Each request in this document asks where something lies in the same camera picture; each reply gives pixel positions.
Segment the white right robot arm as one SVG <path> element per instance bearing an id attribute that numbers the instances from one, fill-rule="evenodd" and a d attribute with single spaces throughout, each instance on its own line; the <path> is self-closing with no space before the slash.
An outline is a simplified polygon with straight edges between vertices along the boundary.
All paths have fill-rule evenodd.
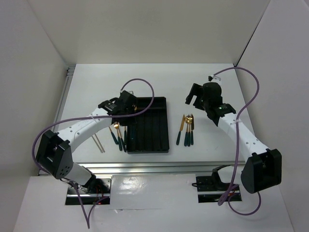
<path id="1" fill-rule="evenodd" d="M 186 97 L 190 104 L 206 112 L 207 117 L 223 130 L 231 140 L 239 141 L 239 153 L 245 165 L 240 174 L 240 182 L 249 193 L 256 193 L 279 185 L 282 175 L 282 155 L 277 149 L 270 149 L 260 142 L 253 133 L 237 119 L 236 110 L 223 102 L 221 86 L 216 82 L 203 85 L 194 83 Z"/>

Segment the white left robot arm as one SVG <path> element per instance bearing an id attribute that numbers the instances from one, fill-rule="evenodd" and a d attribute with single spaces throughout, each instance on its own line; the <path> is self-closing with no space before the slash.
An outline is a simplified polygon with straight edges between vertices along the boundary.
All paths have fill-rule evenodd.
<path id="1" fill-rule="evenodd" d="M 135 121 L 128 117 L 136 112 L 137 97 L 122 91 L 118 98 L 106 100 L 88 116 L 58 132 L 46 131 L 39 144 L 36 161 L 55 179 L 67 179 L 78 184 L 85 193 L 92 192 L 99 181 L 84 166 L 73 161 L 72 154 L 79 145 L 114 122 L 128 125 Z"/>

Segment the black cutlery tray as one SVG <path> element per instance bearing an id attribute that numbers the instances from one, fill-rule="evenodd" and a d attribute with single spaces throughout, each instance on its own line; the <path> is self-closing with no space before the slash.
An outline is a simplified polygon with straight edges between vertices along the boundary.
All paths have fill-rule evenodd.
<path id="1" fill-rule="evenodd" d="M 135 141 L 130 140 L 130 126 L 127 127 L 127 152 L 129 154 L 168 153 L 167 99 L 155 97 L 150 108 L 136 116 L 136 120 Z"/>

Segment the metal chopstick right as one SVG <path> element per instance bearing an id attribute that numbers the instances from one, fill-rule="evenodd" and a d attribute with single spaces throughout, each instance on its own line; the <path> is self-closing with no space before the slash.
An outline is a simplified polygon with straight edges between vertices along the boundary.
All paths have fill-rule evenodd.
<path id="1" fill-rule="evenodd" d="M 95 133 L 95 138 L 96 138 L 97 143 L 98 143 L 98 145 L 99 145 L 99 147 L 100 147 L 100 149 L 101 149 L 101 152 L 102 152 L 102 153 L 105 153 L 105 150 L 104 150 L 104 148 L 103 148 L 103 145 L 102 145 L 101 141 L 99 140 L 99 138 L 98 138 L 98 136 L 97 136 L 96 133 Z"/>

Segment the metal chopstick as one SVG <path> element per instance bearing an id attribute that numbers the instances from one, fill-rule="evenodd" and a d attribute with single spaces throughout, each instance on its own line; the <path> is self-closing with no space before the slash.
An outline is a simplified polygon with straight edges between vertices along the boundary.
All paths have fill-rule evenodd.
<path id="1" fill-rule="evenodd" d="M 101 149 L 101 147 L 100 147 L 99 143 L 97 142 L 97 140 L 95 139 L 95 137 L 93 135 L 91 137 L 92 137 L 93 141 L 95 142 L 96 146 L 98 147 L 100 153 L 103 153 L 103 150 Z"/>
<path id="2" fill-rule="evenodd" d="M 99 145 L 99 147 L 100 147 L 100 149 L 101 149 L 101 152 L 102 152 L 102 153 L 105 153 L 105 150 L 104 150 L 104 148 L 103 148 L 103 145 L 102 145 L 101 141 L 99 140 L 99 138 L 98 138 L 98 136 L 97 136 L 96 133 L 95 133 L 95 138 L 96 138 L 97 143 L 98 143 L 98 145 Z"/>

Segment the metal chopstick left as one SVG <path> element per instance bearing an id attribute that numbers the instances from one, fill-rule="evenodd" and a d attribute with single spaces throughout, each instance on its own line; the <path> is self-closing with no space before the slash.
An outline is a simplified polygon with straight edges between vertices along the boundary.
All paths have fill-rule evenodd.
<path id="1" fill-rule="evenodd" d="M 97 142 L 97 140 L 95 139 L 95 137 L 93 135 L 91 137 L 92 137 L 93 141 L 95 142 L 96 146 L 98 147 L 100 153 L 103 153 L 103 150 L 101 149 L 101 147 L 100 147 L 99 143 Z"/>

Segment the aluminium frame rail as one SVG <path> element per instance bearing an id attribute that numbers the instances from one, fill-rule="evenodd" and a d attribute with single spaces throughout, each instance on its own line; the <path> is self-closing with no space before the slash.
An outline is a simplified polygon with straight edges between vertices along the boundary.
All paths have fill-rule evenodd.
<path id="1" fill-rule="evenodd" d="M 233 165 L 233 161 L 205 162 L 126 162 L 126 163 L 80 163 L 97 175 L 116 174 L 184 174 L 206 173 L 221 165 Z"/>

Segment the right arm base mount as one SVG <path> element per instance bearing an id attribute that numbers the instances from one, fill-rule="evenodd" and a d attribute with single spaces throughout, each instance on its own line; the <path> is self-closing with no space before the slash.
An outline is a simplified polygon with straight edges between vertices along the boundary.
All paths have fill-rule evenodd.
<path id="1" fill-rule="evenodd" d="M 229 183 L 223 183 L 219 178 L 218 171 L 230 165 L 222 165 L 212 170 L 211 175 L 197 176 L 196 181 L 191 184 L 197 189 L 199 203 L 217 203 L 219 198 L 229 187 Z"/>

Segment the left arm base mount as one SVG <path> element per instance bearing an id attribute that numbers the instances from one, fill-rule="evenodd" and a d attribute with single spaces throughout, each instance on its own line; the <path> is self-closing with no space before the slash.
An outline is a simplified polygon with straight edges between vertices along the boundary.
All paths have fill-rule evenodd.
<path id="1" fill-rule="evenodd" d="M 98 202 L 98 204 L 109 205 L 111 201 L 111 185 L 111 176 L 104 176 L 100 179 L 100 181 L 97 181 L 97 183 L 93 187 L 91 187 L 90 190 L 79 185 L 78 192 L 80 194 L 82 203 L 84 205 L 93 205 L 98 200 L 102 199 L 100 202 Z M 76 193 L 74 187 L 70 185 L 67 189 L 65 205 L 80 205 L 78 194 Z"/>

